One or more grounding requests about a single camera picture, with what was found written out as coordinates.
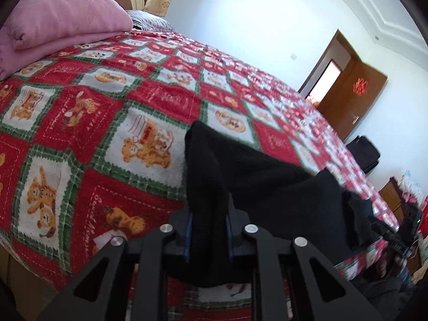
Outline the person's right hand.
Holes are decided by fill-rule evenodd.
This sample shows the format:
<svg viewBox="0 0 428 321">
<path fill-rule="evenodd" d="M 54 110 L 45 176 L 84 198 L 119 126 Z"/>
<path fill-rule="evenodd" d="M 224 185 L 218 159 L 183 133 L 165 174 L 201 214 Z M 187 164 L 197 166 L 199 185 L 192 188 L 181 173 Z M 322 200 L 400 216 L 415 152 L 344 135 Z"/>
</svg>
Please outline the person's right hand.
<svg viewBox="0 0 428 321">
<path fill-rule="evenodd" d="M 378 261 L 378 273 L 382 278 L 397 277 L 407 266 L 407 259 L 394 252 L 384 251 Z"/>
</svg>

